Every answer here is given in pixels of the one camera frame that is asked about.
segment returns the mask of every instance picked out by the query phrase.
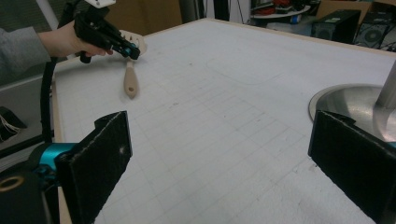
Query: black device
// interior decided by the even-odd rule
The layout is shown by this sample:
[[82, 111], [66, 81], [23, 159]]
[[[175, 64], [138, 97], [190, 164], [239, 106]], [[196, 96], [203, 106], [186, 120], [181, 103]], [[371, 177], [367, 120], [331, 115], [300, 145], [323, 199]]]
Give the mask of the black device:
[[336, 10], [312, 23], [311, 36], [352, 44], [360, 15], [360, 10]]
[[327, 111], [315, 115], [308, 155], [375, 223], [395, 223], [396, 147]]
[[0, 219], [59, 223], [57, 187], [73, 223], [93, 223], [132, 157], [126, 111], [98, 119], [79, 143], [45, 143], [21, 168], [0, 174]]
[[[102, 49], [113, 49], [123, 57], [130, 57], [136, 60], [140, 55], [139, 48], [126, 40], [119, 29], [105, 20], [109, 12], [108, 7], [96, 8], [89, 6], [88, 10], [78, 13], [75, 17], [76, 35]], [[91, 58], [85, 53], [80, 55], [83, 63], [89, 63]]]
[[388, 33], [392, 14], [388, 12], [367, 12], [355, 38], [355, 45], [379, 49]]

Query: wire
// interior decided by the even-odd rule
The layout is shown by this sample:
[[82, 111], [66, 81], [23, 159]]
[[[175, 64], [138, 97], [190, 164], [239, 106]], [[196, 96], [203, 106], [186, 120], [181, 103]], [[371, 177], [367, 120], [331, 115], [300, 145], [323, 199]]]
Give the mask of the wire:
[[393, 48], [393, 45], [394, 45], [394, 44], [396, 44], [396, 41], [393, 41], [393, 42], [391, 42], [391, 43], [388, 43], [388, 44], [385, 45], [385, 46], [382, 46], [381, 49], [384, 49], [384, 48], [387, 48], [387, 47]]
[[0, 141], [1, 142], [5, 142], [5, 141], [11, 139], [12, 137], [14, 137], [16, 134], [18, 134], [21, 131], [21, 128], [15, 127], [12, 124], [8, 123], [6, 121], [6, 119], [3, 116], [1, 116], [1, 115], [0, 115], [0, 120], [1, 120], [1, 122], [3, 124], [3, 126], [6, 128], [7, 132], [12, 134], [12, 136], [9, 137], [8, 139], [3, 139], [3, 137], [0, 134]]
[[241, 14], [242, 24], [245, 24], [244, 17], [242, 16], [241, 4], [239, 3], [239, 0], [237, 0], [237, 2], [238, 2], [238, 6], [239, 6], [239, 13]]

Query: black cable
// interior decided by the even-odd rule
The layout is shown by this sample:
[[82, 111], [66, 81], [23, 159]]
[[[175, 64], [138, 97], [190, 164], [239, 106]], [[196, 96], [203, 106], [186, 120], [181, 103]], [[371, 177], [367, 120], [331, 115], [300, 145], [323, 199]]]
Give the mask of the black cable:
[[384, 48], [387, 48], [387, 47], [393, 48], [393, 45], [395, 45], [395, 44], [396, 44], [396, 41], [393, 41], [393, 42], [391, 42], [391, 43], [388, 43], [388, 44], [385, 45], [385, 46], [382, 46], [380, 49], [384, 49]]
[[[58, 24], [58, 29], [71, 22], [74, 19], [74, 12], [77, 4], [80, 0], [75, 1], [74, 4], [66, 3], [64, 6], [64, 11], [62, 17]], [[51, 116], [50, 116], [50, 87], [52, 83], [52, 76], [55, 70], [58, 58], [51, 57], [50, 62], [46, 63], [44, 69], [43, 79], [41, 82], [41, 92], [40, 92], [40, 115], [41, 115], [41, 127], [42, 136], [44, 142], [52, 143], [52, 129], [51, 129]]]
[[237, 0], [237, 2], [238, 2], [238, 6], [239, 6], [239, 13], [241, 14], [242, 24], [245, 24], [244, 17], [242, 16], [241, 4], [239, 3], [239, 0]]

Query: metal pole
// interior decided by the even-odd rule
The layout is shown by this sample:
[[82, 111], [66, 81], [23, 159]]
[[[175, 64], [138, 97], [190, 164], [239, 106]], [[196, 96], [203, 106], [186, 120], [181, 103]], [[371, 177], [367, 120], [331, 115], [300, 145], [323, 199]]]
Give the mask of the metal pole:
[[376, 105], [386, 109], [396, 109], [396, 62], [385, 81], [384, 87], [379, 93]]
[[50, 3], [48, 0], [35, 0], [38, 6], [41, 9], [41, 12], [44, 14], [44, 17], [49, 24], [51, 30], [56, 30], [58, 28], [58, 19], [56, 19], [55, 13], [50, 7]]

